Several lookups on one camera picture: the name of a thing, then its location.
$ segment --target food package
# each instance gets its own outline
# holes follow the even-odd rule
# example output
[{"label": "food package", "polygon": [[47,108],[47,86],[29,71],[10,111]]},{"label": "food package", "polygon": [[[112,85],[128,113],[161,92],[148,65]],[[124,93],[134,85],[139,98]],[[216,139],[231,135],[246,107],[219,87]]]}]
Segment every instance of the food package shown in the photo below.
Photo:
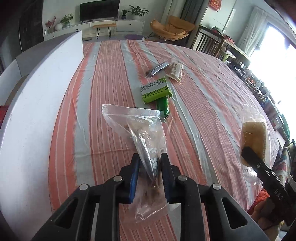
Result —
[{"label": "food package", "polygon": [[162,97],[156,100],[156,109],[163,111],[164,117],[168,118],[170,109],[168,106],[168,97]]},{"label": "food package", "polygon": [[166,152],[160,120],[163,112],[103,104],[102,114],[112,130],[124,138],[132,150],[136,149],[141,158],[135,198],[124,222],[135,226],[166,215],[177,205],[167,203],[160,171],[160,156]]},{"label": "food package", "polygon": [[173,62],[171,73],[167,74],[167,76],[181,83],[182,70],[183,70],[182,64]]},{"label": "food package", "polygon": [[148,78],[148,79],[151,79],[151,78],[152,78],[157,72],[159,72],[159,71],[165,69],[165,68],[168,67],[169,65],[170,65],[169,62],[163,62],[163,63],[157,65],[156,67],[154,67],[153,69],[148,70],[148,71],[146,72],[146,76],[145,76],[145,77]]},{"label": "food package", "polygon": [[168,96],[169,98],[173,96],[168,84],[166,83],[166,77],[142,86],[141,94],[145,104],[165,96]]},{"label": "food package", "polygon": [[242,149],[249,146],[267,166],[271,164],[271,145],[269,131],[265,117],[255,108],[245,104],[243,106],[243,124],[240,139],[241,169],[244,179],[252,184],[260,184],[262,181],[257,177],[256,172],[242,158]]}]

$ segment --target green wrapper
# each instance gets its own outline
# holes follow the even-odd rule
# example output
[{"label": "green wrapper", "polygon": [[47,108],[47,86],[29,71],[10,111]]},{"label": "green wrapper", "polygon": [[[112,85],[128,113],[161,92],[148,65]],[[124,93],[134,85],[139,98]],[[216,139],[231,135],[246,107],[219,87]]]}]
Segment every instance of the green wrapper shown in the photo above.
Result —
[{"label": "green wrapper", "polygon": [[156,109],[157,110],[162,110],[165,118],[168,118],[169,114],[170,114],[170,110],[168,107],[168,97],[162,97],[156,100]]},{"label": "green wrapper", "polygon": [[172,93],[168,88],[165,77],[156,80],[141,87],[141,94],[144,103],[150,103],[159,98],[168,96],[172,97]]}]

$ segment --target plastic bag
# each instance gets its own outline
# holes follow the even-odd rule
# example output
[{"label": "plastic bag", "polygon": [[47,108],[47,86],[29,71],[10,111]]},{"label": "plastic bag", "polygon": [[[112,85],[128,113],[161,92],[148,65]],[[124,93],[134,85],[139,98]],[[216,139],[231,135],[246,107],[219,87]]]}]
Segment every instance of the plastic bag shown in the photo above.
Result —
[{"label": "plastic bag", "polygon": [[160,156],[166,152],[166,138],[160,117],[162,111],[102,105],[110,127],[138,151],[140,166],[136,195],[125,221],[139,223],[168,207],[160,172]]},{"label": "plastic bag", "polygon": [[254,130],[257,131],[260,128],[265,129],[265,138],[264,140],[257,140],[260,141],[260,143],[263,141],[265,142],[265,149],[262,150],[263,153],[263,161],[266,163],[267,166],[271,166],[271,145],[270,145],[270,137],[269,137],[269,130],[267,127],[267,122],[265,117],[255,108],[245,104],[243,109],[243,126],[242,126],[242,133],[241,133],[241,140],[240,140],[240,158],[241,158],[241,169],[244,179],[253,185],[260,184],[262,181],[257,177],[256,172],[253,168],[246,166],[247,162],[242,158],[241,152],[242,149],[246,146],[246,143],[243,143],[243,129],[246,127],[246,125],[250,126],[252,123],[254,123]]}]

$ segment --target metal screw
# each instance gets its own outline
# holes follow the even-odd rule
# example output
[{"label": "metal screw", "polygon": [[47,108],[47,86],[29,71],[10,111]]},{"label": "metal screw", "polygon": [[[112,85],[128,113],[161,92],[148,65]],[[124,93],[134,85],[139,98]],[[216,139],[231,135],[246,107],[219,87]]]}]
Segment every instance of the metal screw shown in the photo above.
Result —
[{"label": "metal screw", "polygon": [[213,188],[214,188],[215,190],[220,190],[220,189],[221,189],[221,185],[220,185],[219,183],[214,183],[214,184],[213,184]]},{"label": "metal screw", "polygon": [[113,177],[113,180],[116,182],[120,182],[120,181],[122,181],[122,176],[115,176],[115,177]]},{"label": "metal screw", "polygon": [[187,180],[187,177],[185,175],[180,175],[180,176],[178,176],[178,179],[180,181],[186,181]]},{"label": "metal screw", "polygon": [[84,191],[84,190],[86,190],[86,189],[88,189],[88,185],[87,184],[81,184],[80,186],[79,186],[79,189],[80,190],[82,190],[82,191]]}]

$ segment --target striped tablecloth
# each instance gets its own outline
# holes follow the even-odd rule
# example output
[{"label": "striped tablecloth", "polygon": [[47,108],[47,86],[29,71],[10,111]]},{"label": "striped tablecloth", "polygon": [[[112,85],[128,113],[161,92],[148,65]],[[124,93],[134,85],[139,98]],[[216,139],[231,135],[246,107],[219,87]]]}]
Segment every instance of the striped tablecloth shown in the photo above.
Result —
[{"label": "striped tablecloth", "polygon": [[[243,104],[267,120],[273,164],[278,141],[264,111],[244,83],[219,59],[179,46],[116,40],[84,43],[84,59],[61,104],[49,157],[49,196],[52,211],[82,183],[98,185],[130,163],[133,152],[105,122],[102,104],[153,108],[144,105],[140,88],[153,79],[145,72],[164,61],[184,64],[182,84],[170,80],[170,117],[163,125],[172,164],[197,183],[219,182],[247,210],[260,186],[245,182],[239,161]],[[121,240],[177,240],[174,215],[131,230],[122,220]]]}]

